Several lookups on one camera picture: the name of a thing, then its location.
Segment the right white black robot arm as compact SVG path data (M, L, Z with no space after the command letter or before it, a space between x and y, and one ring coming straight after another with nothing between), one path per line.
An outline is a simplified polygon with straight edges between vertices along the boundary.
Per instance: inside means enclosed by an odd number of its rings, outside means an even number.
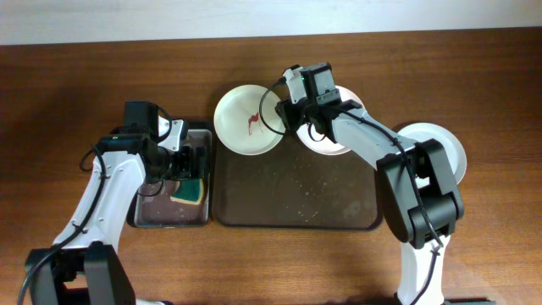
M378 205L401 244L396 301L445 303L444 254L464 205L444 146L401 136L360 103L343 100L327 62L291 66L278 82L289 91L275 107L288 131L310 124L374 167Z

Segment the green yellow sponge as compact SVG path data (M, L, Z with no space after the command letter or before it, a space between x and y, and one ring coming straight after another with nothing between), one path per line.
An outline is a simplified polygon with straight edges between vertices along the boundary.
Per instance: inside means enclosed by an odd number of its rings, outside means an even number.
M205 184L203 178L181 180L177 189L170 195L173 202L200 205L204 198Z

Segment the cream plate with red stain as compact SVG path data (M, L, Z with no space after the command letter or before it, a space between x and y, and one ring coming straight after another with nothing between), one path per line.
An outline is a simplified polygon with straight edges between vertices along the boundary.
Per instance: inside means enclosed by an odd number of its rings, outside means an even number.
M243 85L228 91L219 100L214 111L213 123L219 140L231 151L242 155L266 153L279 144L285 127L274 107L279 97L270 92L263 102L262 114L259 104L267 88L258 85Z

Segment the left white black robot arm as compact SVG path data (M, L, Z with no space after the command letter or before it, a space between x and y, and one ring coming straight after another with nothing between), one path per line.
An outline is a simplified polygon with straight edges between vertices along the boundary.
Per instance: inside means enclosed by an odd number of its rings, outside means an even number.
M49 248L33 249L18 302L139 304L118 257L124 223L143 202L186 204L208 217L213 127L172 119L147 101L127 102L124 123L89 152L91 178L70 222Z

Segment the pink plate with red stain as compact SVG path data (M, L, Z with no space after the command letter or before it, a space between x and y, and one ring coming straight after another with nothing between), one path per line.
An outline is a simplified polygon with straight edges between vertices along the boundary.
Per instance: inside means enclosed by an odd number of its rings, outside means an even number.
M365 108L362 100L354 92L343 86L337 86L336 88L339 90L343 102L353 100L362 108ZM307 148L319 154L336 156L348 153L351 150L341 144L333 143L329 138L317 133L313 127L309 126L309 124L302 125L297 130L296 135Z

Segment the pale blue stained plate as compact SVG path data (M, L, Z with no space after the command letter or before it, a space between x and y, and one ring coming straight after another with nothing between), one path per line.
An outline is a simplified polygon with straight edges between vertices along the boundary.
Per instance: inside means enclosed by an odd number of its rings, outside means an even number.
M454 134L446 128L432 123L414 123L399 130L399 135L420 142L435 139L442 144L456 183L460 184L467 171L467 154Z

